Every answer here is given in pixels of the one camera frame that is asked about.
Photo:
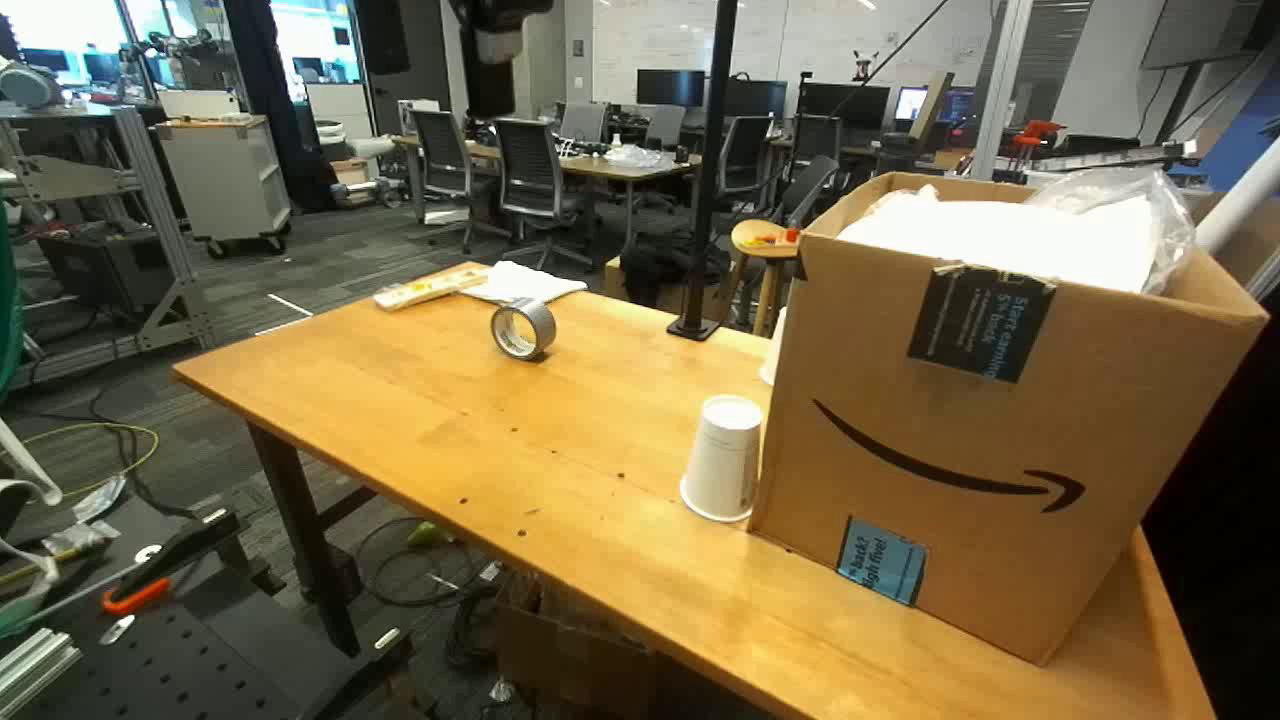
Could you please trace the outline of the white paper cup near box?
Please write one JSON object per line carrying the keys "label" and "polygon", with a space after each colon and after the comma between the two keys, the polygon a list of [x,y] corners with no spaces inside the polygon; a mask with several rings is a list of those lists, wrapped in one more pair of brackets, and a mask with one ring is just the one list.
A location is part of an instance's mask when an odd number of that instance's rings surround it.
{"label": "white paper cup near box", "polygon": [[742,398],[709,398],[693,437],[680,499],[688,512],[734,526],[751,518],[763,412]]}

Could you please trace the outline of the cardboard Amazon box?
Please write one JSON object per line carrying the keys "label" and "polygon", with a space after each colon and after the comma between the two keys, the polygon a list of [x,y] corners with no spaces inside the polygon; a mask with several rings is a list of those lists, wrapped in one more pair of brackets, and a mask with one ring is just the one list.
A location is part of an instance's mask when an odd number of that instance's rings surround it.
{"label": "cardboard Amazon box", "polygon": [[1203,254],[1103,292],[799,233],[751,532],[1012,655],[1051,662],[1261,340]]}

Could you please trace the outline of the white rolling cabinet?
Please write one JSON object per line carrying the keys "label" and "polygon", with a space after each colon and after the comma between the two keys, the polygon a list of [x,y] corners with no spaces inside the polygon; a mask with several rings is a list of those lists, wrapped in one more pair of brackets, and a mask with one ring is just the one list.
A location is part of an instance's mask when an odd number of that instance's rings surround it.
{"label": "white rolling cabinet", "polygon": [[206,258],[259,246],[287,250],[291,200],[263,117],[192,117],[153,128],[192,235]]}

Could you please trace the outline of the white plastic bag in box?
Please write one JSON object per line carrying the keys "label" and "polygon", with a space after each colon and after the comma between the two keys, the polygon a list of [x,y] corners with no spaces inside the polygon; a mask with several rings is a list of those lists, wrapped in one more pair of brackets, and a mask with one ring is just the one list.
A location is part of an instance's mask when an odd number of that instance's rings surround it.
{"label": "white plastic bag in box", "polygon": [[937,178],[881,192],[836,235],[1103,292],[1162,292],[1196,250],[1189,209],[1158,174],[1066,174],[1042,183]]}

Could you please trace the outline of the orange handled tool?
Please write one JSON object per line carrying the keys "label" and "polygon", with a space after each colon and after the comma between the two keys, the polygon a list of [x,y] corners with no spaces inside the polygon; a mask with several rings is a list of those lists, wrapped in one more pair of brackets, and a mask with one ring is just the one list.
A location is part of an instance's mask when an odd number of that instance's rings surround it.
{"label": "orange handled tool", "polygon": [[128,592],[128,598],[103,592],[103,598],[101,598],[101,612],[103,612],[103,615],[114,615],[114,622],[119,622],[119,615],[137,615],[137,612],[160,606],[169,592],[170,592],[170,582],[169,582],[169,577],[147,582],[144,588],[137,588],[137,592]]}

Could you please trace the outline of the white folded cloth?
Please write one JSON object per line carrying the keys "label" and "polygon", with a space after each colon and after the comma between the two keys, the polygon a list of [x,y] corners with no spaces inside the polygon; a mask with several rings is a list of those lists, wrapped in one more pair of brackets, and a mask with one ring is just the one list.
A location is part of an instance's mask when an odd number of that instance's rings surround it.
{"label": "white folded cloth", "polygon": [[498,262],[474,285],[468,285],[468,298],[485,303],[553,303],[568,292],[582,292],[582,282],[553,278],[517,262]]}

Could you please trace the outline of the black office chair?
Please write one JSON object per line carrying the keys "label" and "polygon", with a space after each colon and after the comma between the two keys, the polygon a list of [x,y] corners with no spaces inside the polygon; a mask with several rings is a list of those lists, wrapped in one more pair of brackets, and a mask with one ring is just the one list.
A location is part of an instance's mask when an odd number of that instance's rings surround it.
{"label": "black office chair", "polygon": [[456,229],[459,246],[473,246],[473,155],[452,112],[417,112],[418,135],[418,189],[428,229]]}
{"label": "black office chair", "polygon": [[511,219],[517,246],[507,262],[544,267],[568,262],[587,267],[593,258],[578,240],[578,200],[562,183],[558,151],[546,126],[498,119],[498,212]]}

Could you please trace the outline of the grey seal tape roll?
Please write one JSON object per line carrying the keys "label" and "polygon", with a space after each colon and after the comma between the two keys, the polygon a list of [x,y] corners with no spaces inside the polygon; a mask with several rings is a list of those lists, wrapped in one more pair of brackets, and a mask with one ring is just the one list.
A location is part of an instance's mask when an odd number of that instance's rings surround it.
{"label": "grey seal tape roll", "polygon": [[541,301],[498,303],[489,334],[507,360],[544,360],[554,343],[554,316]]}

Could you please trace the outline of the black vertical pole stand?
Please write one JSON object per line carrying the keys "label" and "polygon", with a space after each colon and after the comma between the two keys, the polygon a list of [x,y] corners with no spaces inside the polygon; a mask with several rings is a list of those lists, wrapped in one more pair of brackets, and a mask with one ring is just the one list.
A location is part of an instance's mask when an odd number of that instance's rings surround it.
{"label": "black vertical pole stand", "polygon": [[705,316],[705,287],[709,287],[709,254],[712,254],[712,205],[715,205],[715,174],[724,150],[724,97],[732,72],[732,39],[734,39],[734,0],[715,0],[715,33],[712,33],[712,72],[709,72],[709,128],[705,128],[705,161],[699,161],[699,189],[693,212],[693,240],[688,240],[688,301],[683,312],[668,323],[668,337],[680,340],[709,340],[715,320]]}

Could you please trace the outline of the round wooden stool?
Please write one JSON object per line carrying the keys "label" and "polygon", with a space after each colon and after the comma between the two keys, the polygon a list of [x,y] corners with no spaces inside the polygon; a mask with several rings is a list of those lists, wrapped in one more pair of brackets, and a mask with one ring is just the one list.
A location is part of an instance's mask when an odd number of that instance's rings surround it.
{"label": "round wooden stool", "polygon": [[[782,267],[799,258],[799,233],[776,219],[738,219],[732,229],[732,310],[751,316],[751,334],[769,337],[778,312]],[[748,263],[758,262],[758,285],[748,285]]]}

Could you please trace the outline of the grey metal shelf rack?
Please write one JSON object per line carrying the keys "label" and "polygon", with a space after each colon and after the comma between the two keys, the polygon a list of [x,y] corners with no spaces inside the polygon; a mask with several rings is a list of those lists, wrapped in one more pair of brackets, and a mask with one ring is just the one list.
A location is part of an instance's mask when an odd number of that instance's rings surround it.
{"label": "grey metal shelf rack", "polygon": [[192,240],[137,110],[4,110],[0,161],[13,233],[58,285],[20,303],[14,387],[211,340]]}

